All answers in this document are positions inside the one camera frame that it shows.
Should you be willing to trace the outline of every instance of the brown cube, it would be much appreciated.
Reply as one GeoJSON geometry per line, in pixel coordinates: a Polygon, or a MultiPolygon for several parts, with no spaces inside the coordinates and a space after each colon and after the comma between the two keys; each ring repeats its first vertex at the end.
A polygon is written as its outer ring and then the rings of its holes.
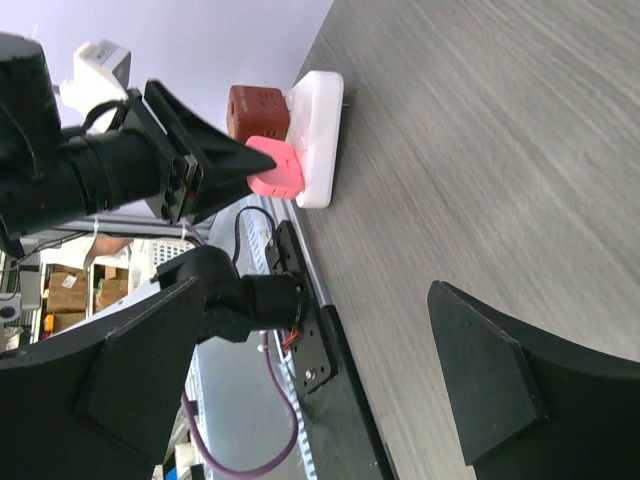
{"type": "Polygon", "coordinates": [[[284,140],[289,130],[289,109],[277,88],[234,85],[229,91],[229,136],[246,143],[254,135],[284,140]]]}

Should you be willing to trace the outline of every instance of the white wall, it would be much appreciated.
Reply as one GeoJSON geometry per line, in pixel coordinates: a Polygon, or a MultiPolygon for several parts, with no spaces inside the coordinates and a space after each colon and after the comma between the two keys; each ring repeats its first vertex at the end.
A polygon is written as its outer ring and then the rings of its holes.
{"type": "MultiPolygon", "coordinates": [[[[112,40],[132,51],[131,86],[161,80],[186,105],[226,131],[229,87],[286,89],[295,81],[332,0],[0,0],[0,31],[33,36],[54,83],[73,75],[84,42],[112,40]]],[[[80,116],[61,108],[64,125],[80,116]]],[[[125,209],[149,215],[146,206],[125,209]]]]}

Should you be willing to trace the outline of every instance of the gray wooden table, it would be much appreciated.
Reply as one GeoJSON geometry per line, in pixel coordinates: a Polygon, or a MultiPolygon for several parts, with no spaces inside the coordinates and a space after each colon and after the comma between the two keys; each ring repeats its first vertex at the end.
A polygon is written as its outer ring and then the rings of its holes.
{"type": "Polygon", "coordinates": [[[336,0],[358,89],[312,241],[401,480],[465,468],[426,294],[447,280],[640,360],[640,4],[336,0]]]}

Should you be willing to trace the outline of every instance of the cardboard box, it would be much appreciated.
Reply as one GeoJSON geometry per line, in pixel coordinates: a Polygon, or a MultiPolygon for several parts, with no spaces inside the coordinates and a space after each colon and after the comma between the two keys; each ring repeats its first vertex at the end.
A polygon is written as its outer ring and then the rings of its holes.
{"type": "Polygon", "coordinates": [[[129,293],[128,280],[118,280],[117,278],[110,278],[102,282],[102,288],[98,294],[98,301],[96,302],[96,310],[104,310],[110,305],[117,303],[123,299],[129,293]]]}
{"type": "Polygon", "coordinates": [[[47,313],[74,313],[87,308],[87,275],[55,272],[49,279],[47,313]]]}
{"type": "Polygon", "coordinates": [[[111,280],[113,278],[117,280],[129,280],[129,270],[116,267],[104,267],[105,280],[111,280]]]}
{"type": "Polygon", "coordinates": [[[84,271],[80,270],[79,268],[56,264],[53,266],[53,273],[68,273],[70,275],[80,275],[81,273],[84,273],[84,271]]]}
{"type": "Polygon", "coordinates": [[[57,313],[53,316],[53,333],[60,333],[87,318],[85,313],[57,313]]]}

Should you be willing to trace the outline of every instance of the black cable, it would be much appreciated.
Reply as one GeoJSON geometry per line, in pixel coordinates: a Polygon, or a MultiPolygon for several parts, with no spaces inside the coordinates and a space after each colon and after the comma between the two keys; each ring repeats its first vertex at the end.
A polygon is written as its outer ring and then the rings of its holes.
{"type": "Polygon", "coordinates": [[[241,244],[242,244],[242,239],[240,237],[240,217],[242,216],[242,213],[246,212],[247,210],[255,210],[257,212],[262,213],[265,217],[267,217],[267,221],[269,222],[269,226],[271,228],[271,238],[275,238],[275,236],[276,236],[276,221],[268,211],[266,211],[264,208],[261,208],[261,207],[254,207],[253,205],[242,208],[236,214],[236,220],[235,220],[235,224],[234,224],[234,227],[233,227],[235,247],[234,247],[234,250],[233,250],[233,258],[232,258],[232,260],[233,260],[233,264],[234,265],[236,263],[238,263],[238,260],[240,259],[240,248],[241,248],[241,244]]]}
{"type": "Polygon", "coordinates": [[[86,232],[74,232],[70,235],[67,235],[66,237],[55,238],[53,240],[49,240],[48,242],[41,243],[32,252],[28,253],[21,259],[17,260],[16,264],[13,267],[6,270],[0,270],[0,274],[4,275],[6,273],[10,273],[14,270],[17,270],[20,267],[21,263],[23,263],[25,260],[35,255],[36,253],[40,253],[42,250],[46,250],[47,248],[54,248],[56,246],[62,245],[63,243],[67,243],[72,240],[76,240],[80,237],[84,237],[85,235],[86,235],[86,232]]]}
{"type": "Polygon", "coordinates": [[[109,125],[109,130],[120,128],[122,126],[122,122],[124,122],[124,117],[126,116],[129,109],[125,100],[111,100],[93,107],[87,114],[87,117],[84,119],[82,129],[85,132],[89,131],[102,115],[113,109],[116,109],[116,114],[114,115],[113,120],[109,125]]]}
{"type": "Polygon", "coordinates": [[[16,289],[13,292],[11,292],[11,296],[9,298],[5,298],[3,300],[5,302],[10,302],[14,298],[16,298],[16,295],[20,293],[20,264],[16,262],[15,267],[12,267],[12,269],[15,269],[18,275],[18,279],[16,280],[16,289]]]}
{"type": "MultiPolygon", "coordinates": [[[[86,235],[89,235],[92,232],[89,231],[84,231],[84,232],[80,232],[79,230],[65,230],[65,229],[57,229],[58,232],[74,232],[74,233],[83,233],[86,235]]],[[[168,235],[158,235],[158,234],[154,234],[154,233],[119,233],[119,232],[100,232],[100,235],[103,235],[105,237],[112,237],[112,238],[134,238],[134,239],[138,239],[138,240],[178,240],[177,237],[171,237],[168,235]]],[[[200,243],[197,242],[195,240],[195,238],[193,237],[185,237],[184,238],[185,242],[189,242],[191,245],[194,245],[196,247],[200,246],[200,243]]]]}

